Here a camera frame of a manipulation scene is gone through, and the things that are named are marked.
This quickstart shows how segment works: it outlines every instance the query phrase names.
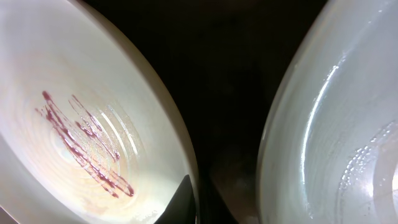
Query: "plate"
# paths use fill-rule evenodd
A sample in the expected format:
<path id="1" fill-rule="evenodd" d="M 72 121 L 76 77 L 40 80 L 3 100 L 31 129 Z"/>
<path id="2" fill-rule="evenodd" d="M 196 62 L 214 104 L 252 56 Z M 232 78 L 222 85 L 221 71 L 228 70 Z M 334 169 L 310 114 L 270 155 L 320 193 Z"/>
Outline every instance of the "plate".
<path id="1" fill-rule="evenodd" d="M 262 223 L 398 223 L 398 3 L 330 1 L 261 141 Z"/>
<path id="2" fill-rule="evenodd" d="M 19 223 L 154 223 L 197 164 L 153 68 L 74 1 L 0 2 L 0 205 Z"/>

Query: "dark background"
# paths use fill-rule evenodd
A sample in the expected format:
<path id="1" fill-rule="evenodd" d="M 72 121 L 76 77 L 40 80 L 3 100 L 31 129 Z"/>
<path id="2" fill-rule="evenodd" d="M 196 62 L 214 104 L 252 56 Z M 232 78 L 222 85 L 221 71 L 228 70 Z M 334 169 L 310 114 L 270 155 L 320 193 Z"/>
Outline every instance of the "dark background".
<path id="1" fill-rule="evenodd" d="M 325 0 L 86 0 L 158 73 L 187 125 L 202 223 L 255 223 L 257 153 L 279 83 Z"/>

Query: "red streak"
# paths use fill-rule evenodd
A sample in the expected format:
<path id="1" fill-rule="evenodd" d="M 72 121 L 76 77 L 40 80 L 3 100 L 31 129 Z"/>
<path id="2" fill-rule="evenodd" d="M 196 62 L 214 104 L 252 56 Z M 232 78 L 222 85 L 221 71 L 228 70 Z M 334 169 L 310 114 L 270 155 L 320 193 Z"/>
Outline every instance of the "red streak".
<path id="1" fill-rule="evenodd" d="M 107 176 L 106 173 L 108 172 L 97 160 L 91 158 L 87 150 L 79 144 L 79 142 L 73 137 L 73 134 L 71 133 L 70 129 L 72 127 L 72 123 L 68 120 L 68 118 L 63 115 L 63 113 L 58 109 L 58 107 L 55 105 L 54 101 L 52 100 L 51 96 L 46 92 L 43 91 L 43 97 L 46 100 L 47 104 L 44 106 L 44 109 L 46 110 L 47 114 L 44 113 L 45 118 L 52 124 L 60 138 L 62 139 L 64 145 L 66 145 L 67 149 L 75 158 L 77 163 L 81 165 L 82 168 L 84 168 L 89 175 L 92 176 L 92 178 L 95 179 L 98 183 L 102 185 L 102 187 L 109 192 L 113 197 L 119 198 L 119 195 L 115 192 L 115 189 L 119 189 L 123 193 L 125 193 L 127 196 L 132 197 L 134 195 L 134 190 L 130 186 L 130 184 L 120 175 L 115 173 L 113 170 L 109 170 L 109 175 Z M 89 127 L 89 129 L 83 127 L 78 121 L 75 121 L 75 124 L 77 125 L 78 129 L 83 131 L 88 137 L 90 137 L 92 140 L 95 141 L 97 139 L 102 147 L 97 144 L 102 150 L 105 150 L 108 154 L 110 154 L 113 158 L 113 162 L 116 162 L 120 158 L 119 152 L 112 147 L 112 150 L 107 146 L 103 139 L 103 130 L 101 129 L 100 124 L 98 121 L 95 119 L 94 116 L 89 113 L 86 108 L 80 103 L 80 101 L 72 95 L 73 100 L 78 104 L 80 109 L 85 110 L 86 114 L 90 117 L 91 122 L 86 121 L 85 119 L 82 118 L 82 120 L 85 122 L 86 126 Z M 38 110 L 35 109 L 36 112 L 38 112 L 41 116 L 43 114 Z M 67 122 L 70 124 L 68 127 L 65 125 L 63 122 Z"/>

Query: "sauce residue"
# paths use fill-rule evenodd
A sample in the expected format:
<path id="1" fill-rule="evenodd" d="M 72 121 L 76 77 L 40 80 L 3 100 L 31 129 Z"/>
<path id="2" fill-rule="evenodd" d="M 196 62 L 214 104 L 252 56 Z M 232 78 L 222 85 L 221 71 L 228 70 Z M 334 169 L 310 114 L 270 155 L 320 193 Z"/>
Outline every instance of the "sauce residue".
<path id="1" fill-rule="evenodd" d="M 103 129 L 98 120 L 86 110 L 75 95 L 72 95 L 72 99 L 69 100 L 69 103 L 76 113 L 80 115 L 82 120 L 81 123 L 78 121 L 73 123 L 59 110 L 51 96 L 46 91 L 43 91 L 42 94 L 47 104 L 41 110 L 43 113 L 38 109 L 35 109 L 36 112 L 45 117 L 45 119 L 52 124 L 53 128 L 77 163 L 79 163 L 79 165 L 113 197 L 119 198 L 119 195 L 115 192 L 116 189 L 119 189 L 127 196 L 132 197 L 134 195 L 134 190 L 130 184 L 112 169 L 108 172 L 108 170 L 103 167 L 99 161 L 88 154 L 85 147 L 83 147 L 72 134 L 72 132 L 74 132 L 73 130 L 80 130 L 95 142 L 97 150 L 106 152 L 106 154 L 111 156 L 113 162 L 118 161 L 120 159 L 120 154 L 114 146 L 108 144 L 104 140 Z M 85 119 L 81 115 L 82 112 L 86 113 L 88 119 Z"/>

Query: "dark red liquid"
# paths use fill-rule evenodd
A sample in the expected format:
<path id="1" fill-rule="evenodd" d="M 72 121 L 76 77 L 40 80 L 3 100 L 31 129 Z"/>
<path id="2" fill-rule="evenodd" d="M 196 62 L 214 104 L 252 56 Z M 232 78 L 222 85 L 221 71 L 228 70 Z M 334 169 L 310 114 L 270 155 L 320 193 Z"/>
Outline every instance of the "dark red liquid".
<path id="1" fill-rule="evenodd" d="M 87 120 L 81 116 L 83 125 L 78 121 L 75 121 L 74 123 L 70 122 L 69 119 L 63 115 L 63 113 L 55 105 L 54 101 L 51 99 L 51 96 L 46 91 L 43 91 L 42 94 L 47 102 L 47 104 L 44 106 L 45 112 L 42 110 L 44 113 L 41 113 L 38 109 L 35 109 L 36 112 L 38 112 L 41 116 L 44 115 L 45 118 L 52 124 L 77 163 L 79 163 L 79 165 L 81 165 L 81 167 L 84 168 L 87 173 L 89 173 L 92 178 L 100 183 L 102 187 L 113 197 L 119 198 L 119 195 L 115 192 L 116 189 L 119 189 L 126 195 L 132 197 L 134 195 L 134 190 L 130 184 L 123 177 L 115 173 L 115 171 L 109 170 L 108 172 L 99 161 L 90 157 L 87 153 L 87 150 L 81 146 L 81 144 L 72 134 L 72 131 L 76 130 L 77 128 L 77 130 L 82 131 L 90 139 L 92 139 L 93 142 L 100 142 L 100 144 L 96 143 L 98 150 L 106 151 L 106 153 L 113 158 L 113 162 L 119 160 L 120 154 L 118 150 L 112 145 L 106 143 L 104 140 L 105 137 L 103 130 L 95 117 L 86 110 L 86 108 L 74 95 L 72 95 L 72 101 L 69 101 L 72 108 L 78 114 L 80 114 L 78 108 L 73 106 L 72 102 L 74 102 L 74 104 L 76 104 L 79 109 L 83 110 L 90 119 Z"/>

